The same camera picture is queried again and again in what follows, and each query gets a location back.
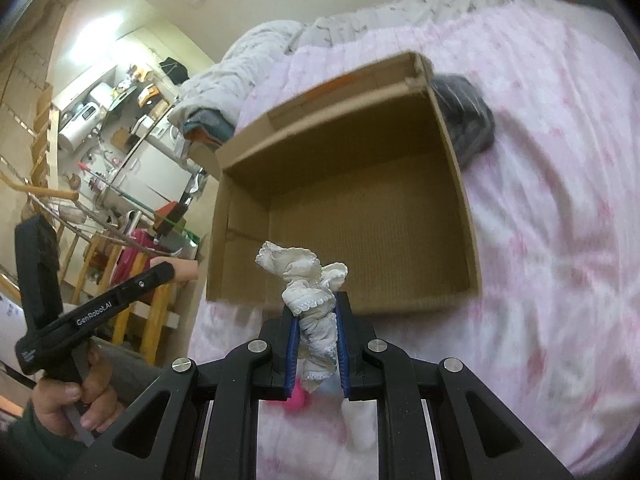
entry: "box flap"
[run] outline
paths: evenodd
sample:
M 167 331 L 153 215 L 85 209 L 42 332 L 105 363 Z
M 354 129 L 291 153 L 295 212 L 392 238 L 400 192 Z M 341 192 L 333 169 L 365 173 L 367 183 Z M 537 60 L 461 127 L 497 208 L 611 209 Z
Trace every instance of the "box flap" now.
M 229 139 L 216 151 L 220 168 L 224 171 L 240 158 L 262 149 L 264 142 L 276 142 L 293 134 L 294 130 L 288 130 L 292 124 L 305 121 L 295 131 L 309 128 L 345 110 L 386 100 L 407 89 L 426 88 L 431 77 L 433 66 L 429 59 L 403 52 L 326 81 L 275 107 Z M 375 92 L 381 89 L 388 93 Z

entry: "human hand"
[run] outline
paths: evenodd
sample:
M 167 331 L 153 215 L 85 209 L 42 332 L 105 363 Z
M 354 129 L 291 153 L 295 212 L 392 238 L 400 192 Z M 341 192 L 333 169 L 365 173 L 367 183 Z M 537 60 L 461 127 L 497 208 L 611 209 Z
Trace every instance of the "human hand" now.
M 162 262 L 169 262 L 174 267 L 175 275 L 171 280 L 172 282 L 190 282 L 198 279 L 198 263 L 196 260 L 157 256 L 149 262 L 149 265 L 153 267 Z
M 89 431 L 103 433 L 124 411 L 116 391 L 109 386 L 111 365 L 94 346 L 90 346 L 87 360 L 89 375 L 82 385 L 42 378 L 33 389 L 33 411 L 43 427 L 53 434 L 78 440 L 76 430 L 62 410 L 63 406 L 72 405 L 77 400 L 90 404 L 80 419 L 82 426 Z

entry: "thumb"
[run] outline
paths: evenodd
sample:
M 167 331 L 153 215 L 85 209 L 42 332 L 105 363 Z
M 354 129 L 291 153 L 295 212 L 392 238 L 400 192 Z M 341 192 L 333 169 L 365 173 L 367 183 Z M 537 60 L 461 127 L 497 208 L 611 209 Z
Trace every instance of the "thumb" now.
M 76 383 L 63 383 L 54 379 L 41 379 L 33 389 L 31 400 L 37 413 L 47 415 L 62 406 L 68 406 L 80 399 L 82 390 Z

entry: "pink bedsheet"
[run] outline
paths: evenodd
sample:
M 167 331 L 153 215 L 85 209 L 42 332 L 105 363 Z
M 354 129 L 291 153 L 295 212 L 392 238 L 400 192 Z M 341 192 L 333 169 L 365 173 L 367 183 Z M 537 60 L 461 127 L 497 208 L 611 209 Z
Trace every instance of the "pink bedsheet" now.
M 595 468 L 640 422 L 640 69 L 513 4 L 301 48 L 254 89 L 240 124 L 400 50 L 465 75 L 494 111 L 495 145 L 463 175 L 484 292 L 377 318 L 376 332 L 424 360 L 459 357 L 572 472 Z M 259 325 L 259 312 L 203 300 L 190 355 L 221 358 Z M 354 452 L 338 399 L 293 415 L 264 406 L 258 433 L 259 478 L 377 478 L 376 450 Z

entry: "bed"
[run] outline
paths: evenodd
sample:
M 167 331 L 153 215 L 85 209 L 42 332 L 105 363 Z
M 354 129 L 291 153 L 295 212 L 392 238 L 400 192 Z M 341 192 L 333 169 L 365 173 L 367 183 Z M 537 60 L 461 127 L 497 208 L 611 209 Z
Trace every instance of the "bed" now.
M 356 13 L 305 27 L 242 102 L 237 130 L 399 50 L 422 52 L 438 72 L 462 74 L 480 89 L 496 140 L 463 178 L 482 297 L 372 321 L 411 356 L 462 359 L 583 474 L 615 457 L 640 422 L 640 63 L 599 10 L 557 0 L 475 0 L 470 9 L 470 1 L 442 7 L 446 20 L 436 12 L 416 23 L 382 22 L 388 12 L 369 9 L 369 21 L 383 27 L 353 27 Z M 257 335 L 261 320 L 258 310 L 203 297 L 190 357 L 224 357 Z M 326 387 L 295 414 L 261 406 L 259 478 L 377 477 L 374 412 L 345 422 L 336 390 Z
M 446 22 L 462 14 L 514 1 L 564 20 L 630 62 L 636 58 L 616 20 L 593 7 L 561 0 L 396 0 L 321 17 L 307 25 L 292 20 L 257 25 L 243 34 L 219 63 L 180 86 L 178 102 L 168 118 L 188 141 L 206 142 L 215 149 L 228 140 L 229 132 L 237 129 L 240 110 L 253 88 L 269 75 L 278 60 L 294 54 L 300 47 L 331 47 L 358 40 L 370 30 Z M 196 121 L 190 122 L 200 110 L 206 112 L 204 118 L 196 117 Z M 189 142 L 179 143 L 177 155 L 186 156 L 188 147 Z

